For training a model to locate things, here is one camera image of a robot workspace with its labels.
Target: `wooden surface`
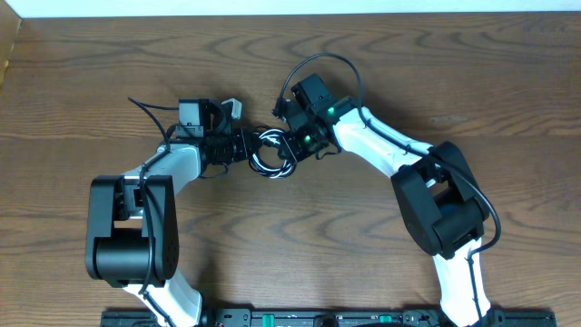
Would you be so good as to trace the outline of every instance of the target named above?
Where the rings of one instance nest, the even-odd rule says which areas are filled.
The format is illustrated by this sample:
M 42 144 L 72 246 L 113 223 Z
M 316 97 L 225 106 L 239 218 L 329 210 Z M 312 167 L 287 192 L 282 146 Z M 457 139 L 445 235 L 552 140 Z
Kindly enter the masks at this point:
M 483 256 L 488 298 L 581 325 L 580 14 L 26 20 L 0 94 L 0 325 L 95 326 L 105 308 L 141 307 L 84 268 L 90 182 L 160 141 L 128 95 L 234 96 L 251 123 L 279 124 L 284 78 L 321 51 L 356 63 L 384 122 L 461 147 L 503 223 Z M 344 64 L 298 78 L 313 72 L 354 94 Z M 177 207 L 180 266 L 212 302 L 438 304 L 434 264 L 389 181 L 353 154 L 307 160 L 283 181 L 234 165 L 189 184 Z
M 0 0 L 0 88 L 19 26 L 20 17 L 4 0 Z

